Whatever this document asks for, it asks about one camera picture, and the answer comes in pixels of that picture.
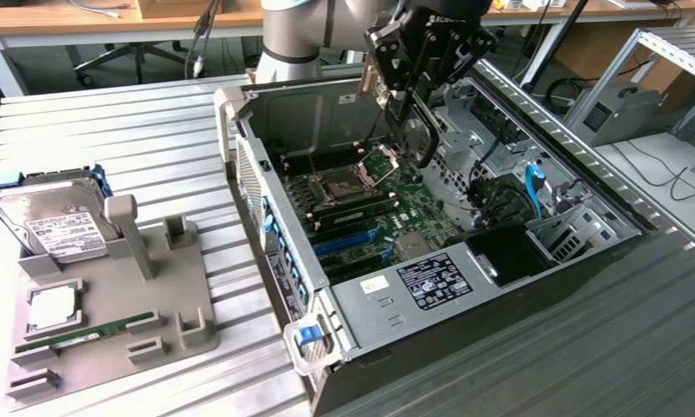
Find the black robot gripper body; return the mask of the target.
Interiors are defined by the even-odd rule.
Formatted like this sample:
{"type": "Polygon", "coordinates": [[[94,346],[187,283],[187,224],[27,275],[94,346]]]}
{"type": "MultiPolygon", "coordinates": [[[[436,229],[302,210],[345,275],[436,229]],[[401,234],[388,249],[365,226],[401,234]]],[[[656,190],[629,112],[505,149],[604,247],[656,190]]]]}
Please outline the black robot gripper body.
{"type": "Polygon", "coordinates": [[[400,33],[420,32],[434,26],[457,27],[461,31],[474,30],[489,7],[489,0],[406,0],[398,15],[400,33]]]}

